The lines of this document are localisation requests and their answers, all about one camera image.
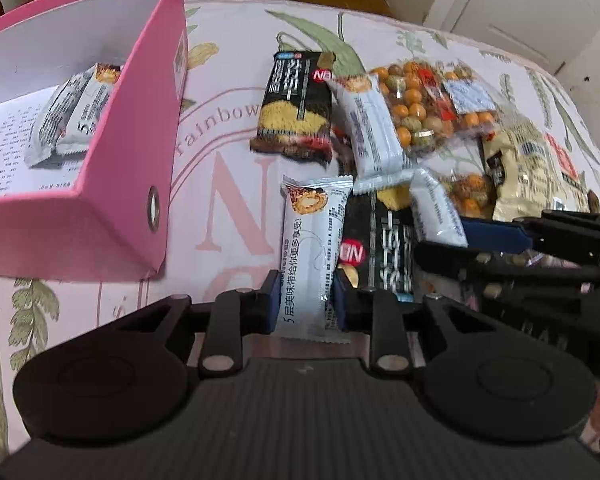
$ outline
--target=clear plastic bag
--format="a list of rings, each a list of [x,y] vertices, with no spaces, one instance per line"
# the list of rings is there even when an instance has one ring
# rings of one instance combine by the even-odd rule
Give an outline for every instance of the clear plastic bag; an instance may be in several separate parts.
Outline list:
[[[479,173],[454,173],[451,176],[436,177],[460,216],[491,219],[496,193],[489,176]]]
[[[497,100],[460,61],[413,59],[371,72],[380,79],[400,143],[411,156],[497,129]]]

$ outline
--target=beige snack bag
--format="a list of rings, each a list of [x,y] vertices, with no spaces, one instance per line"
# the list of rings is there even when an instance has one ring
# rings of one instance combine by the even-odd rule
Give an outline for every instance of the beige snack bag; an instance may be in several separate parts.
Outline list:
[[[531,120],[500,110],[502,129],[482,138],[486,169],[498,199],[493,219],[540,216],[544,209],[586,211],[587,197]]]

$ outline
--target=pink storage box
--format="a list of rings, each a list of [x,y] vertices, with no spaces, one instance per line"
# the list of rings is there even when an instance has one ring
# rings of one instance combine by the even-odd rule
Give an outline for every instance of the pink storage box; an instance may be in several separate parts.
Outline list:
[[[184,0],[36,0],[0,18],[0,275],[119,281],[158,271],[185,30]],[[96,62],[124,68],[88,154],[27,173],[20,152],[36,99]]]

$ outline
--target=product label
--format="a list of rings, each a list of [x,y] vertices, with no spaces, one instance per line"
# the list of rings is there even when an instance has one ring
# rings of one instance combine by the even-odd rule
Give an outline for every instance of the product label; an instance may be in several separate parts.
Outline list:
[[[420,76],[420,80],[422,81],[427,94],[430,95],[438,107],[440,119],[443,121],[455,121],[458,116],[456,116],[456,113],[453,110],[451,101],[440,88],[434,73],[429,68],[419,68],[418,76]]]
[[[496,109],[496,105],[485,88],[475,80],[461,79],[443,81],[446,91],[451,96],[456,112],[487,112]]]
[[[489,167],[489,176],[493,180],[496,187],[502,186],[506,180],[504,166],[502,164],[502,152],[497,152],[495,155],[490,156],[487,159],[487,166]]]

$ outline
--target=metal grommet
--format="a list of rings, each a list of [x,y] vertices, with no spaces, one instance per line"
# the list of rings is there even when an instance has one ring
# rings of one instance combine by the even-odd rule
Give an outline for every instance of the metal grommet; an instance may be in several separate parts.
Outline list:
[[[158,189],[155,186],[149,188],[149,198],[146,203],[146,217],[149,222],[149,229],[157,232],[160,226],[160,197]]]
[[[233,365],[234,360],[222,354],[210,355],[202,360],[202,367],[210,372],[225,372]]]
[[[385,372],[401,372],[409,368],[409,360],[401,355],[388,354],[379,358],[376,365]]]
[[[475,261],[479,264],[488,264],[491,261],[491,255],[489,253],[480,253],[475,257]]]
[[[491,298],[492,300],[495,300],[500,294],[502,294],[502,285],[499,283],[489,283],[482,292],[485,298]]]

